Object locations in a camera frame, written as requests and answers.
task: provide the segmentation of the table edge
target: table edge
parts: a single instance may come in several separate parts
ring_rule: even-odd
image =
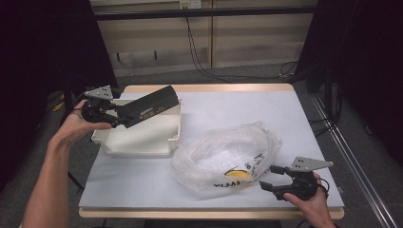
[[[128,85],[124,93],[153,92],[168,85]],[[211,92],[211,91],[294,91],[290,84],[200,84],[172,85],[176,92]]]
[[[332,219],[344,217],[343,207],[329,208]],[[140,209],[102,209],[80,207],[82,218],[132,218],[132,219],[304,219],[301,211],[295,209],[262,210],[140,210]]]

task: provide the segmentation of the black curtain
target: black curtain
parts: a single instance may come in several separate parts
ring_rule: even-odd
[[[50,92],[117,86],[89,1],[1,1],[1,189],[29,151]]]
[[[332,72],[343,94],[388,152],[403,164],[403,13],[400,1],[321,1],[335,7],[314,14],[296,75],[316,91]]]

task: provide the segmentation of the hand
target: hand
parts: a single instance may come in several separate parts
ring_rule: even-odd
[[[65,122],[53,136],[53,140],[60,140],[70,145],[82,139],[87,133],[95,129],[109,129],[110,123],[90,123],[83,119],[81,108],[84,106],[85,100],[78,103],[74,110],[67,116]]]
[[[314,173],[314,176],[320,184],[320,175]],[[283,196],[302,211],[312,226],[316,228],[335,227],[326,203],[326,193],[322,188],[319,187],[317,193],[306,201],[290,193],[285,193]]]

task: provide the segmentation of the white table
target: white table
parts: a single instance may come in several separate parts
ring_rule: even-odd
[[[121,98],[140,98],[163,86],[129,86]],[[283,140],[276,165],[290,165],[296,156],[323,160],[291,85],[173,86],[183,99],[182,143],[191,143],[210,129],[265,121],[267,128]],[[113,158],[101,148],[80,201],[80,215],[138,219],[302,218],[294,205],[262,191],[257,181],[241,188],[190,190],[172,177],[169,162]],[[343,218],[344,204],[329,169],[317,172],[331,185],[328,205],[332,218]],[[291,182],[288,176],[277,174],[267,174],[262,180],[274,185]]]

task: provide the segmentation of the white box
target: white box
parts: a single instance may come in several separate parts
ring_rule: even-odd
[[[134,100],[115,99],[112,103],[125,105]],[[115,111],[108,111],[116,116]],[[108,130],[95,130],[91,139],[101,145],[108,155],[135,158],[170,158],[180,142],[182,99],[146,121],[129,128],[118,125]]]

